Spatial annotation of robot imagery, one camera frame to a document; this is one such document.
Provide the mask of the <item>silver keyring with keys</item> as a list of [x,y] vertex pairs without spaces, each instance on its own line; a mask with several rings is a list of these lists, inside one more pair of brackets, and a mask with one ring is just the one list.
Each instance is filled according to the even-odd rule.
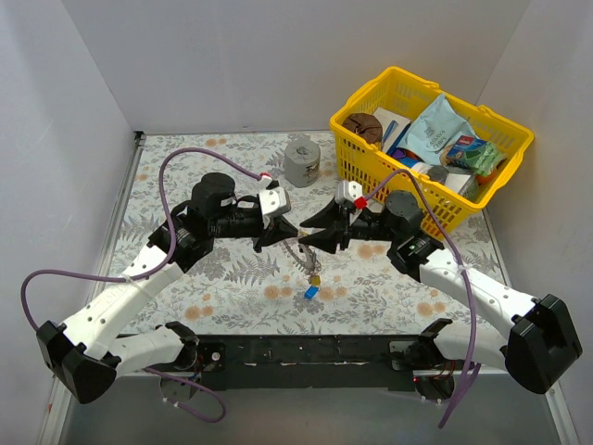
[[284,252],[292,259],[295,266],[308,279],[309,285],[321,286],[321,264],[317,254],[309,247],[300,243],[296,238],[283,240],[281,246]]

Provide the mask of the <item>blue key tag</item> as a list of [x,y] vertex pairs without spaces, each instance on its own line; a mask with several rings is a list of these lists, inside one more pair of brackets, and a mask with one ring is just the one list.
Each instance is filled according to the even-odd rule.
[[305,299],[313,299],[319,292],[320,288],[318,286],[310,286],[304,293]]

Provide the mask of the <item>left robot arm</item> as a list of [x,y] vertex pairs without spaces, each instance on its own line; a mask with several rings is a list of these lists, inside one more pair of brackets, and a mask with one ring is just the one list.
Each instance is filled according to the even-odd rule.
[[149,334],[123,337],[121,332],[138,312],[207,256],[218,238],[250,238],[253,249],[297,235],[284,216],[291,209],[288,192],[263,176],[259,192],[237,197],[234,180],[205,174],[190,199],[175,206],[170,220],[148,238],[117,284],[83,309],[56,324],[36,330],[45,365],[75,399],[90,403],[115,380],[153,364],[168,363],[185,371],[198,357],[196,334],[179,322],[166,323]]

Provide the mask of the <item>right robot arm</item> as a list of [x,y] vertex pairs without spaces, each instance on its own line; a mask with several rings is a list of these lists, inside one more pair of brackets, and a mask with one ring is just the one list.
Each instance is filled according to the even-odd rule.
[[332,200],[302,222],[314,232],[301,242],[334,254],[352,239],[388,241],[386,256],[400,273],[474,307],[491,326],[481,331],[440,318],[395,352],[398,364],[436,369],[468,358],[507,371],[531,392],[546,393],[583,353],[567,305],[551,294],[537,299],[474,268],[462,269],[453,252],[422,229],[422,216],[406,191],[390,193],[379,212]]

